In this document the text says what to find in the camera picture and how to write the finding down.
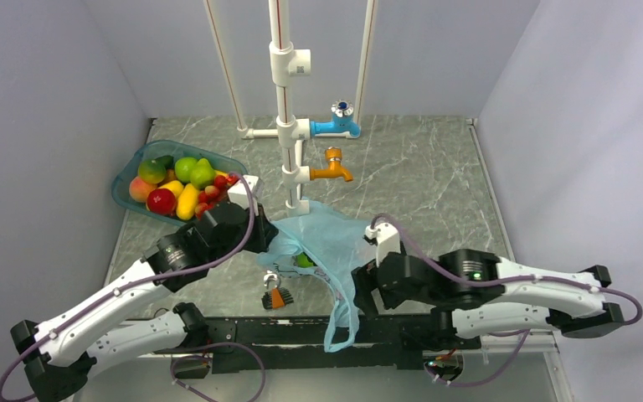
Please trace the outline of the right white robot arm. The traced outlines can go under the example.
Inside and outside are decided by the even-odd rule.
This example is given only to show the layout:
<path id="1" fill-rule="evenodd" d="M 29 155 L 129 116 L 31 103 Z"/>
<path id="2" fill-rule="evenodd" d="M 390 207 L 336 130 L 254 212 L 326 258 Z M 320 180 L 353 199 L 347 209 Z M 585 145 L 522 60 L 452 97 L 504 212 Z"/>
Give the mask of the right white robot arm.
<path id="1" fill-rule="evenodd" d="M 566 338 L 600 338 L 627 321 L 605 299 L 606 267 L 561 273 L 521 265 L 490 252 L 460 249 L 428 264 L 418 256 L 390 252 L 352 271 L 355 305 L 376 317 L 373 292 L 383 307 L 404 302 L 430 305 L 430 341 L 447 348 L 458 338 L 532 329 Z"/>

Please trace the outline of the light blue plastic bag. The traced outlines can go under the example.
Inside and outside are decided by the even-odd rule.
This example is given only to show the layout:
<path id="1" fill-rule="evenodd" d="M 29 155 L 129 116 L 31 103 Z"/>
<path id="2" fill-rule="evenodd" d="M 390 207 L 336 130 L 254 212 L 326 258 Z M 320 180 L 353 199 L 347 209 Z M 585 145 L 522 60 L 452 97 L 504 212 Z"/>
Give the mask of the light blue plastic bag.
<path id="1" fill-rule="evenodd" d="M 312 276 L 327 285 L 334 302 L 323 347 L 327 353 L 337 353 L 355 343 L 360 327 L 351 273 L 375 258 L 375 247 L 364 239 L 368 219 L 349 217 L 318 201 L 309 206 L 308 214 L 273 223 L 279 233 L 256 262 L 282 276 Z M 294 257 L 300 253 L 316 266 L 297 267 Z"/>

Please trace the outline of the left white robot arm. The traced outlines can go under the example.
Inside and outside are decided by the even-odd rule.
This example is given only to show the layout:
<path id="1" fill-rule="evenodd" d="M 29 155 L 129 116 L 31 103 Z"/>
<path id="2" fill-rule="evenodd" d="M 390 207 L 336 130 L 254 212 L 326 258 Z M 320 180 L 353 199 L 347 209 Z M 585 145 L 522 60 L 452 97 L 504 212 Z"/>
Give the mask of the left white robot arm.
<path id="1" fill-rule="evenodd" d="M 199 350 L 214 337 L 191 302 L 137 325 L 122 327 L 135 310 L 201 280 L 240 251 L 262 253 L 278 230 L 260 203 L 222 202 L 160 238 L 108 286 L 48 321 L 23 320 L 10 331 L 39 401 L 62 401 L 89 379 L 140 355 Z"/>

